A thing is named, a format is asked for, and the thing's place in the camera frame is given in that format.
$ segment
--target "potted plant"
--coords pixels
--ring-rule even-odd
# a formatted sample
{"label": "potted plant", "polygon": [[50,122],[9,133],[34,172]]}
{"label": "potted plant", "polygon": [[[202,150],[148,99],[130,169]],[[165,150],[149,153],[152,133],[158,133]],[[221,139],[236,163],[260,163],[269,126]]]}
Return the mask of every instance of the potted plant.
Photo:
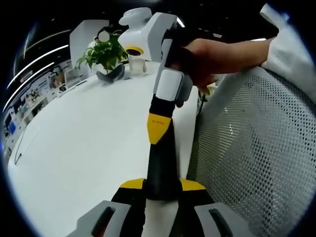
{"label": "potted plant", "polygon": [[101,64],[109,75],[114,73],[114,69],[123,61],[128,59],[128,55],[118,42],[120,34],[109,33],[110,39],[107,42],[96,41],[93,47],[89,47],[81,58],[77,61],[77,67],[85,62],[90,69],[94,64]]}

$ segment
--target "white desk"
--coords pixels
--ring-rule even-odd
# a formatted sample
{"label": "white desk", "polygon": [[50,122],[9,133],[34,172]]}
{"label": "white desk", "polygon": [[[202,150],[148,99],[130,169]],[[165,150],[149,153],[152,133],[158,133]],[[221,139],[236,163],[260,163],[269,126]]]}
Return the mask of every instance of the white desk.
{"label": "white desk", "polygon": [[[17,200],[45,237],[63,237],[79,217],[111,200],[123,182],[147,176],[147,117],[153,73],[105,85],[96,76],[53,100],[28,124],[14,165],[8,164]],[[195,129],[198,93],[174,111],[181,177],[186,177]],[[167,236],[177,203],[148,202],[143,236]]]}

